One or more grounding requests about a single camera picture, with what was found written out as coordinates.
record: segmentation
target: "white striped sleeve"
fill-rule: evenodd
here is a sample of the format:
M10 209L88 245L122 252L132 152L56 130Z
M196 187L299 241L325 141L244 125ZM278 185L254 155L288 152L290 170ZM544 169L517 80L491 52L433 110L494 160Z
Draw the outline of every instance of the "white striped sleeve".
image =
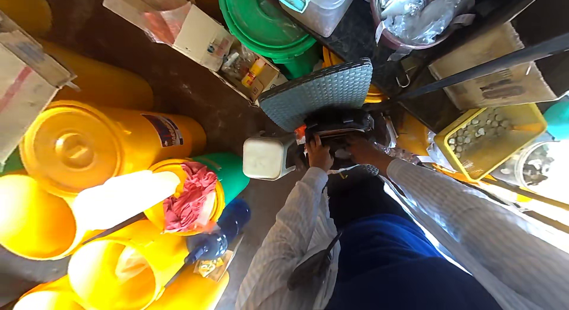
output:
M322 169L310 168L296 183L283 208L276 214L275 225L253 257L239 288L236 309L312 307L314 296L302 298L298 295L302 291L291 293L287 280L309 248L327 181L328 176Z
M387 172L419 223L502 307L569 309L569 254L549 228L441 173L399 159Z

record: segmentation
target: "yellow plastic tub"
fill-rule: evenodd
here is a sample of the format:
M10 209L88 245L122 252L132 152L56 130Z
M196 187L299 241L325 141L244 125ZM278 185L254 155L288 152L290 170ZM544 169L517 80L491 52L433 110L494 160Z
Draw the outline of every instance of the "yellow plastic tub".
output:
M229 272L218 282L194 273L189 266L147 310L214 310L229 283Z
M73 83L81 89L76 91L65 86L55 95L54 101L75 100L104 107L152 110L152 88L138 75L84 57L57 44L38 41L44 52L77 75Z
M20 154L47 192L72 198L111 177L198 154L204 146L202 126L189 117L58 101L32 123Z
M135 249L147 266L133 277L116 274L125 248ZM145 309L164 292L164 285L188 256L183 237L160 234L148 220L87 243L71 256L68 267L72 289L90 307L104 310Z
M187 178L187 175L184 172L184 170L181 168L180 164L186 161L192 161L192 159L170 159L170 160L160 161L159 163L153 165L148 169L152 170L153 172L162 172L162 171L174 172L180 178L180 184L178 185L178 188L176 188L176 193L174 194L176 197L179 197L184 189L184 181ZM221 216L223 209L225 208L225 194L223 191L223 187L221 186L221 182L219 182L219 180L217 181L215 192L216 192L215 203L213 204L213 210L210 216L210 220L212 221L217 221L217 219L219 219L219 217ZM155 204L150 209L145 210L144 213L148 218L148 220L150 220L156 227L164 231L164 208L162 202L160 202L159 204ZM186 232L175 232L172 234L195 235L201 232L202 232L201 230L195 230L195 231L186 231Z
M324 54L324 63L322 67L331 67L335 65L339 65L344 61L340 59L337 55L332 53L326 47L322 47L322 52ZM388 97L380 92L378 88L376 88L373 84L369 85L369 91L367 92L367 96L365 98L366 103L379 103L384 100L387 100Z
M0 244L32 260L73 253L97 231L78 229L71 208L27 175L0 177Z
M45 36L51 29L46 0L0 0L0 10L32 36Z
M452 168L470 181L479 181L547 129L547 123L535 103L500 107L502 115L512 124L504 135L489 138L476 149L459 158L448 145L450 136L488 108L466 111L451 125L435 136L435 142Z
M401 126L397 127L397 146L418 156L428 156L428 136L429 128L405 111Z
M71 290L69 277L38 285L26 292L14 310L94 310L84 308L81 299Z

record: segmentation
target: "person's hand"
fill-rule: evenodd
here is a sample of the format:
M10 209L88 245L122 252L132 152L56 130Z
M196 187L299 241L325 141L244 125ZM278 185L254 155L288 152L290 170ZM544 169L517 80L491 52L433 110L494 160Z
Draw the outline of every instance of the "person's hand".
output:
M330 147L322 145L319 135L314 135L314 139L306 144L306 151L309 153L310 167L330 170L334 158L330 155Z
M357 164L373 164L382 154L372 143L361 137L348 138L348 151L352 154L352 161Z

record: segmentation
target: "red cloth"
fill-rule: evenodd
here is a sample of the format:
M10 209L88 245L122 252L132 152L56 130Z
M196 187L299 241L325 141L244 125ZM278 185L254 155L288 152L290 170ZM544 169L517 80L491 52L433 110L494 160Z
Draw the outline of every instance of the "red cloth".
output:
M199 162L184 162L182 169L188 177L179 198L171 196L163 201L165 232L193 230L202 211L205 197L215 190L217 175Z

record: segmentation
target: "yellow plastic crate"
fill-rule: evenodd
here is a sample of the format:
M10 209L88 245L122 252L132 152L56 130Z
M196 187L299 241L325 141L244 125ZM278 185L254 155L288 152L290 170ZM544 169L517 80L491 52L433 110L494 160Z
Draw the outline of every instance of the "yellow plastic crate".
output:
M489 108L466 111L451 125L435 136L439 146L452 168L471 181L479 181L512 154L537 138L547 129L547 123L535 103L500 107L502 115L510 121L512 129L494 138L481 140L476 148L468 149L459 158L448 146L450 136L466 126L466 123Z

